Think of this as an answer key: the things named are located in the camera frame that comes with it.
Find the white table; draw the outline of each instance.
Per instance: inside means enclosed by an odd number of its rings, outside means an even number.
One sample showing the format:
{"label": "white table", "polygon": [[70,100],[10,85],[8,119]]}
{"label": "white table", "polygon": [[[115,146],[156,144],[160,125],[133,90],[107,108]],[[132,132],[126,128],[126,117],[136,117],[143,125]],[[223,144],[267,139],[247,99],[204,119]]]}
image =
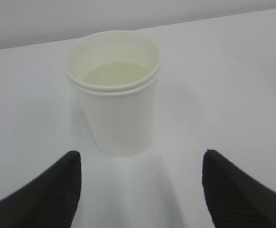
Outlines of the white table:
{"label": "white table", "polygon": [[139,30],[163,55],[156,140],[101,154],[64,77],[65,40],[0,50],[0,199],[81,152],[74,227],[210,228],[202,157],[216,149],[276,191],[276,9]]}

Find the paper cup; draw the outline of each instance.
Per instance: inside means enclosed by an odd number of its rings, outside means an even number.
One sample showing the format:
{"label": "paper cup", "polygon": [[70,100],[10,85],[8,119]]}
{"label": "paper cup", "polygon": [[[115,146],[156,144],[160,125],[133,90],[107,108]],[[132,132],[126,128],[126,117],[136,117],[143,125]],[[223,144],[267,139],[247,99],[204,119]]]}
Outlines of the paper cup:
{"label": "paper cup", "polygon": [[[147,70],[131,84],[93,85],[83,77],[91,70],[126,62]],[[67,54],[65,73],[76,88],[99,148],[110,155],[142,152],[152,141],[155,87],[160,66],[159,50],[151,40],[128,31],[90,35]]]}

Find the stacked paper cup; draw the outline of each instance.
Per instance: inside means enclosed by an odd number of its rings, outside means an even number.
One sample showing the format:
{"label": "stacked paper cup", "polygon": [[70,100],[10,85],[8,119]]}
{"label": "stacked paper cup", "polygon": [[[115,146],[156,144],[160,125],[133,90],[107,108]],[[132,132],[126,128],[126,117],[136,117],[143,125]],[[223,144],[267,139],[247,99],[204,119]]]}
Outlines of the stacked paper cup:
{"label": "stacked paper cup", "polygon": [[[123,78],[114,75],[118,80],[113,81],[113,85],[109,84],[113,76],[107,77],[107,82],[102,78],[101,83],[85,80],[88,72],[113,63],[142,67],[144,74],[133,81],[128,80],[132,78],[130,73]],[[156,44],[128,31],[90,35],[67,54],[65,73],[77,91],[94,138],[103,152],[130,156],[144,151],[151,143],[159,66]]]}

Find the white wall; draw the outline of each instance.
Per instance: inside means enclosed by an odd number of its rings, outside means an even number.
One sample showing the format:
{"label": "white wall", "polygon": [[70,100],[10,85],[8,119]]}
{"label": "white wall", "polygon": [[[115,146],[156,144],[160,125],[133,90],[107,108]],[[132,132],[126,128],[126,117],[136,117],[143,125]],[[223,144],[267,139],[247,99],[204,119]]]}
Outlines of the white wall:
{"label": "white wall", "polygon": [[0,48],[276,8],[276,0],[0,0]]}

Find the cup rim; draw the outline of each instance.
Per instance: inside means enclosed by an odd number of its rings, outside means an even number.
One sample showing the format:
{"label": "cup rim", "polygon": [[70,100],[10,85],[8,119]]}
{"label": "cup rim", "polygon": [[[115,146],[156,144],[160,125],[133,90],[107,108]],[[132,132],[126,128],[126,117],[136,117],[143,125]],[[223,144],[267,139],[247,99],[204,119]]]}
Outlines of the cup rim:
{"label": "cup rim", "polygon": [[[74,47],[76,47],[77,45],[83,43],[85,40],[101,35],[101,34],[106,34],[106,33],[127,33],[127,34],[134,34],[137,35],[145,40],[147,40],[148,42],[150,42],[156,49],[157,53],[158,53],[158,61],[157,61],[157,65],[155,66],[155,68],[144,78],[142,78],[139,81],[136,81],[134,83],[130,83],[130,84],[125,84],[125,85],[117,85],[117,86],[101,86],[101,85],[93,85],[93,84],[89,84],[87,82],[84,82],[76,77],[74,77],[67,68],[66,65],[66,61],[67,61],[67,57],[69,55],[69,53],[73,50]],[[88,90],[92,90],[92,91],[98,91],[98,92],[121,92],[121,91],[127,91],[127,90],[132,90],[135,89],[137,87],[142,86],[143,84],[146,84],[147,81],[150,81],[159,71],[161,65],[161,55],[160,55],[160,50],[158,48],[158,45],[152,40],[149,39],[143,35],[140,35],[138,33],[132,32],[132,31],[126,31],[126,30],[110,30],[110,31],[104,31],[104,32],[97,32],[94,34],[91,34],[85,38],[82,38],[81,41],[75,43],[67,52],[66,57],[64,59],[64,72],[66,74],[66,76],[68,77],[69,80],[71,80],[72,82],[74,82],[75,84],[79,85],[82,88],[88,89]]]}
{"label": "cup rim", "polygon": [[94,96],[105,96],[105,97],[116,97],[116,96],[126,96],[126,95],[131,95],[131,94],[135,94],[141,90],[146,89],[148,86],[150,86],[152,83],[155,83],[157,78],[159,76],[159,73],[155,74],[155,76],[153,78],[151,78],[148,82],[146,82],[145,84],[139,86],[139,87],[135,87],[131,90],[124,90],[124,91],[117,91],[117,92],[104,92],[104,91],[97,91],[97,90],[90,90],[88,88],[82,87],[74,82],[73,85],[76,89],[81,90],[85,93],[89,93],[91,95]]}

